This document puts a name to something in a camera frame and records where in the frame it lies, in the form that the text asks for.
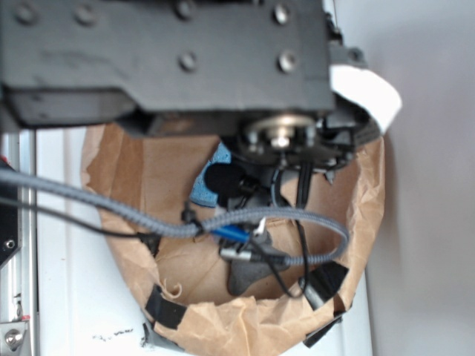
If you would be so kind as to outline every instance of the cable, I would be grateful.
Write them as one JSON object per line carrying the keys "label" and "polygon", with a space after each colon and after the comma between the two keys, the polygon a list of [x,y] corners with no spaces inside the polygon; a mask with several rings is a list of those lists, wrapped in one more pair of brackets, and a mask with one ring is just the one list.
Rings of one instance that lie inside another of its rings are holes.
{"label": "cable", "polygon": [[284,291],[285,294],[287,294],[289,297],[294,298],[294,299],[299,298],[303,295],[303,293],[297,296],[292,295],[292,293],[290,293],[290,290],[285,285],[284,280],[282,280],[282,277],[279,274],[279,271],[277,270],[277,268],[275,267],[275,264],[269,258],[269,255],[252,238],[249,239],[249,244],[257,250],[259,255],[263,258],[264,262],[267,263],[270,270],[272,271],[272,274],[274,274],[274,277],[277,280],[277,283],[279,283],[279,286],[281,287],[282,291]]}
{"label": "cable", "polygon": [[[22,174],[0,168],[0,182],[8,185],[28,187],[38,191],[45,191],[94,205],[97,208],[108,210],[132,223],[141,225],[151,233],[160,234],[167,237],[187,238],[194,237],[198,232],[198,227],[195,224],[168,224],[111,198],[93,194],[88,191],[83,191],[81,189],[70,187],[68,185],[53,182],[47,179],[30,176],[28,174]],[[205,232],[209,232],[222,226],[248,223],[249,221],[258,221],[264,217],[280,217],[291,220],[309,221],[311,223],[319,224],[330,230],[333,230],[341,236],[340,245],[336,250],[327,254],[310,255],[308,259],[310,264],[319,264],[334,260],[344,252],[350,240],[350,233],[348,230],[335,220],[295,208],[245,208],[229,211],[225,214],[204,220],[201,222],[201,225]],[[284,262],[288,266],[304,264],[303,257],[285,257]]]}
{"label": "cable", "polygon": [[107,236],[112,236],[112,237],[120,237],[120,238],[135,238],[135,237],[140,238],[140,237],[144,237],[144,236],[159,238],[159,236],[154,235],[154,234],[124,234],[122,232],[105,230],[105,229],[102,229],[102,228],[98,228],[94,225],[91,225],[87,222],[76,219],[75,217],[71,217],[67,214],[60,213],[59,211],[54,211],[52,209],[44,208],[44,207],[37,206],[37,205],[27,204],[25,202],[19,202],[17,200],[5,198],[5,197],[0,197],[0,204],[11,206],[11,207],[14,207],[14,208],[20,208],[20,209],[35,211],[36,213],[42,213],[42,214],[50,215],[52,217],[64,220],[64,221],[66,221],[68,223],[71,223],[71,224],[74,224],[74,225],[77,225],[81,228],[84,228],[84,229],[89,230],[89,231],[91,231],[93,233],[96,233],[96,234],[107,235]]}
{"label": "cable", "polygon": [[[271,188],[270,188],[270,193],[271,193],[271,198],[272,198],[272,204],[275,206],[280,206],[280,205],[286,205],[290,206],[290,203],[287,199],[282,197],[281,195],[281,181],[282,181],[282,174],[283,171],[276,169],[273,176],[272,176],[272,181],[271,181]],[[304,185],[300,183],[301,178],[299,177],[299,182],[298,182],[298,190],[300,191],[303,189]],[[301,199],[298,199],[298,204],[301,205],[302,201]],[[309,275],[310,275],[310,268],[309,268],[309,249],[307,245],[307,239],[305,238],[305,230],[304,227],[300,224],[299,220],[295,220],[295,224],[297,225],[297,230],[298,230],[298,237],[300,239],[300,244],[302,247],[302,258],[303,258],[303,264],[304,264],[304,287],[302,288],[302,292],[300,295],[297,297],[301,297],[305,291],[307,290],[307,286],[309,284]],[[265,262],[269,265],[269,267],[272,270],[271,264],[273,264],[272,258],[267,258],[265,259]],[[275,279],[278,281],[280,279],[280,275],[275,274]],[[290,292],[287,288],[283,289],[284,292],[287,295],[290,295]]]}

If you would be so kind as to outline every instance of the black metal plate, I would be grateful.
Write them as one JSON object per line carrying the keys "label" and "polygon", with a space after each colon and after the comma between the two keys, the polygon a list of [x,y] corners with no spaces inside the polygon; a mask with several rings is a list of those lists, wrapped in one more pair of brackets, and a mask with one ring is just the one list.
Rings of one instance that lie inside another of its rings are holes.
{"label": "black metal plate", "polygon": [[[12,169],[0,159],[0,169]],[[17,200],[18,189],[0,184],[0,197]],[[0,268],[18,251],[18,209],[0,205]]]}

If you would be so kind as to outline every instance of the blue connector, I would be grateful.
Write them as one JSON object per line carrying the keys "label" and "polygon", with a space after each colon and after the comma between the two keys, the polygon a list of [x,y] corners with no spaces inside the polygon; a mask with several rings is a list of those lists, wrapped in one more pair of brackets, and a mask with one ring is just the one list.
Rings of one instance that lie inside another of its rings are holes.
{"label": "blue connector", "polygon": [[223,226],[212,231],[213,234],[222,237],[223,239],[235,241],[237,243],[247,243],[249,240],[249,233],[241,230],[234,225]]}

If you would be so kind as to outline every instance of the black clip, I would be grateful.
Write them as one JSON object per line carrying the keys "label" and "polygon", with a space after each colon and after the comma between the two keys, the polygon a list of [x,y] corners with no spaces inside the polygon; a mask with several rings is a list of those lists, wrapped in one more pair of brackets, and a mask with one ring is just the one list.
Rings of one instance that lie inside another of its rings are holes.
{"label": "black clip", "polygon": [[203,225],[201,225],[201,222],[196,217],[196,211],[191,209],[190,202],[188,200],[185,201],[185,208],[181,212],[181,220],[185,224],[194,224],[198,228],[198,231],[195,234],[195,237],[198,237],[204,234],[205,229]]}

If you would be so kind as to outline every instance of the crumpled paper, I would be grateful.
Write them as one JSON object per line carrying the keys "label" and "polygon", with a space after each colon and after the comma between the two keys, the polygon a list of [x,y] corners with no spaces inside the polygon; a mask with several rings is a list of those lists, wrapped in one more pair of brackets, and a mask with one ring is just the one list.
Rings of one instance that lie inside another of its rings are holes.
{"label": "crumpled paper", "polygon": [[[132,139],[116,125],[92,127],[83,148],[82,182],[90,191],[180,223],[183,202],[218,143],[216,136]],[[295,182],[283,187],[290,201],[295,190]],[[214,216],[214,209],[193,208],[199,219]],[[155,332],[195,355],[279,355],[351,306],[384,213],[382,139],[364,146],[355,161],[337,173],[333,185],[315,175],[307,209],[338,220],[351,233],[350,245],[337,261],[349,269],[348,275],[339,293],[315,311],[305,298],[282,295],[273,276],[257,281],[241,297],[231,296],[226,289],[228,264],[219,258],[209,236],[162,238],[156,259],[139,240],[109,237],[108,244],[145,314],[154,285],[162,288],[164,298],[188,306],[177,329],[155,323]],[[140,230],[108,212],[100,211],[100,216],[104,228]],[[330,251],[338,244],[335,233],[315,225],[304,227],[312,253]],[[275,247],[291,255],[301,253],[293,222],[271,220],[267,228]],[[282,273],[294,294],[302,274],[300,266]]]}

